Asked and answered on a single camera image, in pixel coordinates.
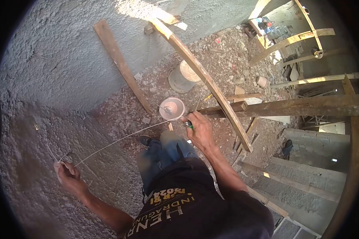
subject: curved wooden plank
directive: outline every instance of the curved wooden plank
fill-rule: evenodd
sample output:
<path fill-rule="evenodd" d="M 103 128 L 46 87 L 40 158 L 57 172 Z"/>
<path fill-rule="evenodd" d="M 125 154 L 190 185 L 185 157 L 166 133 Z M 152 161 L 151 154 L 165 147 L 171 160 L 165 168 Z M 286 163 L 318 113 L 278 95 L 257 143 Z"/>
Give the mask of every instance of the curved wooden plank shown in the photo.
<path fill-rule="evenodd" d="M 317 32 L 318 36 L 335 35 L 335 31 L 333 28 L 317 29 L 316 32 Z M 301 41 L 301 40 L 304 40 L 307 38 L 311 38 L 311 37 L 314 37 L 314 33 L 312 31 L 306 31 L 306 32 L 302 32 L 302 33 L 299 33 L 294 36 L 290 36 L 290 37 L 286 38 L 285 40 L 272 45 L 271 47 L 262 51 L 258 55 L 255 55 L 249 61 L 249 64 L 253 65 L 253 64 L 257 63 L 258 61 L 262 60 L 263 58 L 265 58 L 266 56 L 270 55 L 274 51 L 281 49 L 282 47 L 288 46 L 292 43 L 295 43 L 295 42 L 298 42 L 298 41 Z"/>
<path fill-rule="evenodd" d="M 244 148 L 252 152 L 253 146 L 251 145 L 249 138 L 247 137 L 245 130 L 240 123 L 238 117 L 236 116 L 234 110 L 231 108 L 229 102 L 227 101 L 224 94 L 221 92 L 217 84 L 214 82 L 213 78 L 205 70 L 202 64 L 196 59 L 196 57 L 190 52 L 190 50 L 178 39 L 176 35 L 172 33 L 160 20 L 157 18 L 150 19 L 153 27 L 157 32 L 160 33 L 165 40 L 167 40 L 170 45 L 177 51 L 177 53 L 187 62 L 187 64 L 194 70 L 194 72 L 201 78 L 201 80 L 206 84 L 208 89 L 214 95 L 215 99 L 221 105 L 222 110 L 229 118 L 237 136 L 239 137 L 241 143 L 244 145 Z"/>

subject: black shoe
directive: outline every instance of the black shoe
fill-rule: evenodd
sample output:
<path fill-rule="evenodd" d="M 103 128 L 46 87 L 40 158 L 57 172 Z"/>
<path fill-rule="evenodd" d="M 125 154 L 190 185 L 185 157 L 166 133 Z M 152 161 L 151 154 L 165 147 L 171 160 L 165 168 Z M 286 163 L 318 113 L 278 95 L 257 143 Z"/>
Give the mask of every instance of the black shoe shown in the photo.
<path fill-rule="evenodd" d="M 152 138 L 147 135 L 142 135 L 138 137 L 138 141 L 144 146 L 149 146 L 150 141 L 152 141 Z"/>

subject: string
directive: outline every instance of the string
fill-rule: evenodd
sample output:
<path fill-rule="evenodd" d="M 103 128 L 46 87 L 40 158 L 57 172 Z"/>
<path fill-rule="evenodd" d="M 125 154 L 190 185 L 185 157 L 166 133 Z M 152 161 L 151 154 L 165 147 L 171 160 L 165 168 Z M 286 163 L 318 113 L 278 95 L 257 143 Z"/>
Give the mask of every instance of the string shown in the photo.
<path fill-rule="evenodd" d="M 130 135 L 127 135 L 127 136 L 125 136 L 125 137 L 123 137 L 123 138 L 120 138 L 119 140 L 114 141 L 113 143 L 111 143 L 111 144 L 109 144 L 109 145 L 103 147 L 103 148 L 100 149 L 100 150 L 97 150 L 96 152 L 92 153 L 91 155 L 89 155 L 89 156 L 86 157 L 85 159 L 81 160 L 81 162 L 79 162 L 78 164 L 76 164 L 75 167 L 77 167 L 77 165 L 79 165 L 80 163 L 84 162 L 85 160 L 87 160 L 87 159 L 90 158 L 91 156 L 95 155 L 96 153 L 100 152 L 100 151 L 103 150 L 103 149 L 106 149 L 107 147 L 109 147 L 109 146 L 115 144 L 116 142 L 118 142 L 118 141 L 120 141 L 120 140 L 123 140 L 123 139 L 125 139 L 125 138 L 127 138 L 127 137 L 129 137 L 129 136 L 132 136 L 132 135 L 134 135 L 134 134 L 137 134 L 137 133 L 139 133 L 139 132 L 141 132 L 141 131 L 144 131 L 144 130 L 146 130 L 146 129 L 148 129 L 148 128 L 151 128 L 151 127 L 160 125 L 160 124 L 162 124 L 162 123 L 166 123 L 166 122 L 169 122 L 169 121 L 172 121 L 172 120 L 177 120 L 177 119 L 179 119 L 179 118 L 181 118 L 181 117 L 182 117 L 182 116 L 177 117 L 177 118 L 172 118 L 172 119 L 170 119 L 170 120 L 167 120 L 167 121 L 164 121 L 164 122 L 161 122 L 161 123 L 157 123 L 157 124 L 152 125 L 152 126 L 149 126 L 149 127 L 147 127 L 147 128 L 143 128 L 142 130 L 139 130 L 139 131 L 137 131 L 137 132 L 131 133 Z"/>
<path fill-rule="evenodd" d="M 203 90 L 205 89 L 205 84 L 206 84 L 206 82 L 207 82 L 207 79 L 205 79 L 205 83 L 204 83 L 204 85 L 202 86 L 202 91 L 201 91 L 201 94 L 200 94 L 200 96 L 199 96 L 198 103 L 197 103 L 197 106 L 196 106 L 196 110 L 195 110 L 195 111 L 197 111 L 199 102 L 200 102 L 201 97 L 202 97 L 202 94 L 203 94 Z"/>

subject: dirt ground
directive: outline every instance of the dirt ground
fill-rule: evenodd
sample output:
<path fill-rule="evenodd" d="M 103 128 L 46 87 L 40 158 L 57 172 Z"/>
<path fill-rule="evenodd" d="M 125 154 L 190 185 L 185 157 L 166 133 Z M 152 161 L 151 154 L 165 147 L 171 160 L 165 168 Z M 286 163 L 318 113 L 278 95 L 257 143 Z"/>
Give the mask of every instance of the dirt ground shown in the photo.
<path fill-rule="evenodd" d="M 278 67 L 272 64 L 270 57 L 266 57 L 254 66 L 249 66 L 249 60 L 260 51 L 254 41 L 249 41 L 243 29 L 234 27 L 223 36 L 212 34 L 188 44 L 188 48 L 202 63 L 225 95 L 234 94 L 237 85 L 243 88 L 245 93 L 263 93 L 262 99 L 266 102 L 296 98 L 293 90 L 288 92 L 283 88 L 262 89 L 259 86 L 254 86 L 253 81 L 258 76 L 266 77 L 271 84 L 284 82 L 284 79 Z M 218 105 L 214 97 L 204 101 L 211 92 L 204 86 L 203 82 L 196 84 L 187 93 L 177 93 L 170 88 L 168 74 L 181 60 L 179 55 L 174 52 L 156 65 L 140 72 L 142 78 L 137 78 L 137 82 L 153 109 L 152 114 L 148 114 L 144 110 L 127 85 L 91 112 L 98 122 L 105 127 L 109 136 L 117 140 L 148 126 L 163 122 L 164 119 L 158 114 L 158 105 L 167 97 L 180 98 L 187 107 L 187 112 L 194 111 L 198 101 L 197 109 Z M 237 80 L 243 81 L 243 83 L 236 84 Z M 150 119 L 149 124 L 142 122 L 144 117 Z M 251 117 L 240 118 L 240 122 L 246 130 L 251 121 Z M 214 140 L 220 146 L 223 155 L 232 164 L 238 156 L 238 153 L 232 150 L 236 133 L 228 119 L 211 119 L 211 122 Z M 137 153 L 144 148 L 138 142 L 138 136 L 145 134 L 158 138 L 162 131 L 168 129 L 168 124 L 167 122 L 154 126 L 121 140 L 117 144 L 123 149 L 125 155 L 135 159 Z M 178 120 L 172 124 L 175 133 L 188 139 L 182 122 Z M 297 117 L 291 116 L 291 124 L 286 126 L 278 121 L 259 118 L 252 134 L 248 135 L 249 139 L 253 140 L 253 135 L 259 134 L 258 140 L 253 145 L 254 151 L 244 153 L 240 160 L 258 167 L 266 167 L 271 156 L 281 155 L 281 148 L 284 144 L 284 137 L 281 133 L 284 128 L 297 128 Z M 199 150 L 198 154 L 214 175 L 209 163 Z M 241 170 L 239 165 L 234 165 L 234 168 L 237 171 Z M 249 176 L 249 178 L 244 177 L 245 182 L 248 185 L 255 183 L 258 176 L 249 173 L 247 170 L 244 171 Z"/>

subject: blue jeans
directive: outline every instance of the blue jeans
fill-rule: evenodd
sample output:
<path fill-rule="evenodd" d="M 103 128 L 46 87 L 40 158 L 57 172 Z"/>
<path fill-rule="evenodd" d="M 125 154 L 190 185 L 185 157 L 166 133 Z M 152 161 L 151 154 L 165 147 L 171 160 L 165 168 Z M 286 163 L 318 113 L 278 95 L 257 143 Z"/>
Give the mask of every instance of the blue jeans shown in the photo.
<path fill-rule="evenodd" d="M 172 131 L 165 130 L 161 133 L 160 140 L 151 140 L 147 150 L 142 150 L 137 155 L 137 165 L 144 183 L 144 191 L 147 191 L 152 179 L 164 168 L 180 160 L 177 144 L 184 158 L 198 158 L 191 144 Z"/>

